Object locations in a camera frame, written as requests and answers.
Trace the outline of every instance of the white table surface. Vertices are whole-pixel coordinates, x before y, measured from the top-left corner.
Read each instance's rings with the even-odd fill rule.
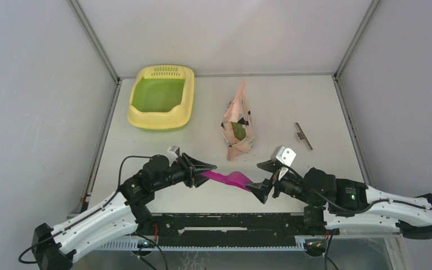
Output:
[[[250,76],[246,92],[255,140],[248,154],[226,160],[221,121],[243,77],[196,78],[189,123],[175,132],[145,132],[127,121],[134,80],[123,80],[89,206],[108,196],[117,185],[118,168],[128,155],[166,154],[172,145],[201,161],[218,166],[217,172],[239,170],[253,182],[269,177],[256,163],[269,159],[279,145],[292,148],[292,167],[302,176],[316,167],[338,178],[363,182],[339,99],[330,76]],[[296,137],[298,122],[314,150]],[[125,162],[122,182],[147,160]],[[208,181],[199,188],[183,183],[158,191],[148,209],[152,213],[298,213],[304,203],[285,194],[261,204],[254,195],[236,187]]]

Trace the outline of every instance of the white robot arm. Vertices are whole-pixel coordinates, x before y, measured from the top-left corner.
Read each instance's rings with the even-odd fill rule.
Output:
[[[432,238],[432,194],[404,197],[377,190],[364,183],[337,179],[312,168],[304,177],[290,165],[296,157],[287,147],[276,148],[271,159],[259,163],[272,173],[261,183],[245,185],[262,203],[274,188],[273,197],[285,193],[308,205],[304,225],[312,229],[345,229],[400,232],[410,239]]]

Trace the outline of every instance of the pink plastic scoop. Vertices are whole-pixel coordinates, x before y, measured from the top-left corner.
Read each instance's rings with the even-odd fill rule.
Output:
[[[209,179],[218,181],[223,184],[227,184],[230,186],[235,186],[238,188],[241,188],[245,191],[249,191],[246,187],[244,187],[244,184],[252,184],[253,182],[245,176],[241,172],[232,172],[228,175],[215,173],[213,171],[208,171],[202,174],[204,177],[208,177]]]

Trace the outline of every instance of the white enclosure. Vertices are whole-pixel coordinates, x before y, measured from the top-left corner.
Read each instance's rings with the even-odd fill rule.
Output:
[[[120,77],[179,64],[197,75],[333,74],[370,0],[81,1]]]
[[[184,129],[149,136],[127,122],[126,104],[137,72],[158,64],[195,71],[195,103]],[[242,79],[256,143],[230,163],[219,124]],[[294,122],[314,151],[296,139]],[[180,145],[259,182],[267,175],[255,163],[282,144],[298,153],[301,173],[318,167],[395,194],[432,193],[432,3],[0,0],[0,269],[38,269],[17,262],[35,227],[80,211],[92,188],[90,205],[106,197],[127,155]],[[141,165],[129,162],[124,179]],[[236,191],[174,186],[148,207],[304,206],[283,196],[262,205]],[[171,204],[183,192],[187,200]],[[221,196],[224,204],[212,204]],[[432,268],[432,240],[387,243],[394,269]]]

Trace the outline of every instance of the metal frame edge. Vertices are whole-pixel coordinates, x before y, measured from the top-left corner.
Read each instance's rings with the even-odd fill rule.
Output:
[[[385,246],[393,270],[411,270],[412,266],[401,237],[385,238]]]
[[[366,163],[365,155],[362,152],[362,149],[360,147],[360,143],[357,139],[357,131],[354,127],[354,124],[352,122],[352,116],[351,113],[347,107],[347,103],[345,102],[344,94],[340,87],[340,82],[338,79],[335,78],[335,76],[332,76],[334,80],[334,86],[335,90],[337,92],[337,96],[339,97],[340,106],[342,108],[342,113],[344,114],[345,122],[347,124],[347,128],[349,130],[350,139],[352,139],[353,148],[355,150],[355,156],[358,160],[358,165],[360,166],[360,171],[362,172],[363,181],[365,184],[373,186],[374,183],[370,177],[370,170],[368,169],[368,165]]]
[[[89,192],[92,191],[93,185],[95,183],[95,178],[97,177],[98,166],[100,165],[100,160],[102,159],[102,154],[104,153],[105,141],[107,140],[107,136],[110,130],[110,124],[113,117],[113,113],[115,111],[116,102],[118,100],[118,95],[120,93],[120,87],[122,86],[122,81],[118,81],[118,83],[114,87],[114,91],[112,97],[110,99],[110,103],[108,106],[108,111],[105,116],[105,122],[103,123],[102,132],[98,138],[97,147],[95,149],[95,154],[93,155],[92,168],[88,175],[88,182],[86,188],[84,190],[84,194],[82,196],[80,209],[78,209],[79,213],[82,211],[82,206],[86,203]]]
[[[342,57],[342,60],[340,61],[339,67],[337,68],[337,71],[335,72],[335,78],[339,79],[342,75],[342,72],[344,71],[347,62],[350,60],[353,52],[355,51],[355,48],[357,47],[358,42],[360,41],[360,38],[362,37],[363,33],[367,29],[368,23],[373,18],[373,15],[377,8],[380,5],[381,0],[372,0],[370,5],[368,6],[367,12],[365,12],[365,15],[362,19],[362,22],[358,26],[357,31],[355,32],[354,37],[352,38],[352,41],[350,41],[350,45],[347,48],[347,51],[345,51],[344,57]]]
[[[80,25],[82,26],[85,34],[87,35],[88,39],[92,43],[93,48],[97,52],[97,54],[100,56],[100,59],[105,64],[105,67],[110,73],[110,76],[112,77],[113,81],[115,83],[119,83],[119,77],[116,73],[114,67],[112,66],[110,59],[105,52],[102,43],[97,37],[97,34],[92,28],[92,25],[90,24],[90,21],[88,20],[87,15],[85,15],[85,12],[82,9],[82,5],[79,3],[78,0],[67,0],[67,3],[69,4],[70,8],[74,12],[75,17],[79,21]]]

